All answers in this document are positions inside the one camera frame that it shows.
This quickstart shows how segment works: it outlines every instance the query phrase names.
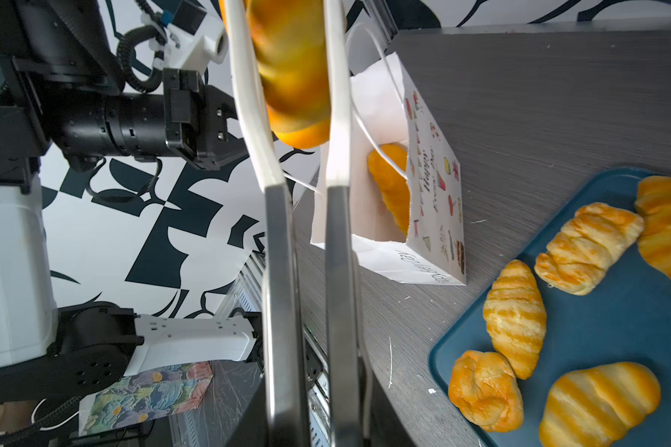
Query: colorful illustration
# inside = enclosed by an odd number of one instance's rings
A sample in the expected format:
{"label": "colorful illustration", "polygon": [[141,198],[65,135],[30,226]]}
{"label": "colorful illustration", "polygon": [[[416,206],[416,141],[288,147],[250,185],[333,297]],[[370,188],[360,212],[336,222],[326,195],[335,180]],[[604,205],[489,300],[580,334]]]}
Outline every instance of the colorful illustration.
{"label": "colorful illustration", "polygon": [[445,239],[445,227],[440,225],[440,252],[447,259],[447,239]]}
{"label": "colorful illustration", "polygon": [[83,434],[96,434],[198,408],[211,383],[208,362],[164,366],[125,377],[94,399]]}
{"label": "colorful illustration", "polygon": [[446,190],[445,181],[442,180],[442,177],[440,177],[440,172],[437,173],[437,185],[440,187],[441,190],[443,191]]}
{"label": "colorful illustration", "polygon": [[465,274],[465,245],[457,241],[457,264],[460,266],[460,271]]}
{"label": "colorful illustration", "polygon": [[450,237],[450,254],[452,256],[452,260],[455,260],[455,248],[452,245],[452,234],[450,234],[450,230],[447,230],[447,235]]}

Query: white bracket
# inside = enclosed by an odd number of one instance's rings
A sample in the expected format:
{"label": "white bracket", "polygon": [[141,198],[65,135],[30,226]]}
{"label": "white bracket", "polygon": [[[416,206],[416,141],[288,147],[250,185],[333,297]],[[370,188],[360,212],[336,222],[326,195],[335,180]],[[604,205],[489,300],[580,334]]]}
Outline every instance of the white bracket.
{"label": "white bracket", "polygon": [[140,315],[134,327],[144,344],[136,347],[125,375],[181,363],[244,361],[256,343],[251,323],[242,316],[216,320]]}
{"label": "white bracket", "polygon": [[226,57],[228,38],[224,23],[216,16],[207,14],[197,33],[187,31],[170,23],[167,26],[169,41],[164,46],[164,67],[196,70],[202,76],[210,61],[221,64]]}

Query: croissant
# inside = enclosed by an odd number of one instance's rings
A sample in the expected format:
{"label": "croissant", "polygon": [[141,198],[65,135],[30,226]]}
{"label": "croissant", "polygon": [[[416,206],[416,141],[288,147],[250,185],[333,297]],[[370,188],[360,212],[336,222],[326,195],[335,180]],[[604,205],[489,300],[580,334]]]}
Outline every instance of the croissant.
{"label": "croissant", "polygon": [[450,401],[485,431],[517,430],[524,420],[514,371],[502,354],[467,351],[452,368]]}
{"label": "croissant", "polygon": [[549,391],[539,440],[544,447],[606,447],[641,424],[660,401],[656,376],[638,363],[568,372]]}
{"label": "croissant", "polygon": [[[328,141],[331,95],[322,0],[245,0],[271,130],[289,146]],[[221,16],[224,2],[219,0]]]}
{"label": "croissant", "polygon": [[537,256],[535,272],[562,291],[586,295],[644,229],[641,216],[606,203],[581,207]]}
{"label": "croissant", "polygon": [[639,253],[671,279],[671,178],[653,175],[641,180],[636,210],[646,221]]}
{"label": "croissant", "polygon": [[546,311],[525,263],[513,260],[502,270],[487,294],[483,316],[494,349],[507,357],[518,378],[529,378],[545,341]]}
{"label": "croissant", "polygon": [[[400,145],[382,145],[385,155],[403,171],[408,162],[408,152]],[[378,184],[383,202],[393,214],[398,228],[408,234],[410,228],[410,189],[405,179],[390,166],[377,151],[368,156],[368,170]]]}

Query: black and white patterned backdrop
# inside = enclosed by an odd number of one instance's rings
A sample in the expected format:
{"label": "black and white patterned backdrop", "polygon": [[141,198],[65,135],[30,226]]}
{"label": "black and white patterned backdrop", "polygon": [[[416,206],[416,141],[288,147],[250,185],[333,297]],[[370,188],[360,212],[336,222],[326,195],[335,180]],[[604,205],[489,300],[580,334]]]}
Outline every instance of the black and white patterned backdrop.
{"label": "black and white patterned backdrop", "polygon": [[[671,0],[385,0],[400,29],[631,19],[671,16]],[[201,0],[216,12],[217,0]],[[348,29],[376,29],[361,0],[343,0]],[[156,0],[174,11],[179,0]],[[112,50],[121,32],[140,26],[131,0],[99,0]],[[365,33],[349,57],[354,73],[378,58]],[[137,48],[142,70],[151,65],[146,45]],[[228,58],[209,66],[209,83],[233,94]],[[241,138],[230,120],[233,138]],[[318,148],[299,151],[275,143],[283,169],[309,180]],[[134,194],[154,165],[109,159],[92,181],[95,190]],[[101,202],[85,192],[87,178],[71,170],[58,149],[41,170],[43,216],[52,283],[58,305],[105,299],[164,317],[209,317],[252,250],[262,251],[264,202],[250,160],[218,172],[200,172],[180,159],[164,160],[159,179],[127,204]],[[303,187],[293,188],[294,201]]]}
{"label": "black and white patterned backdrop", "polygon": [[400,29],[671,17],[671,0],[385,1]]}

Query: floral paper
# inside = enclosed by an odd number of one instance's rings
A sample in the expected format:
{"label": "floral paper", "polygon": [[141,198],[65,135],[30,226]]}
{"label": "floral paper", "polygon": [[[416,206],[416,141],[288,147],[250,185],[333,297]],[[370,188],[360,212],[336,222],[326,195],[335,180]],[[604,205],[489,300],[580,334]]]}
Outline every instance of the floral paper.
{"label": "floral paper", "polygon": [[101,433],[198,408],[211,378],[208,362],[125,377],[95,396],[82,433]]}

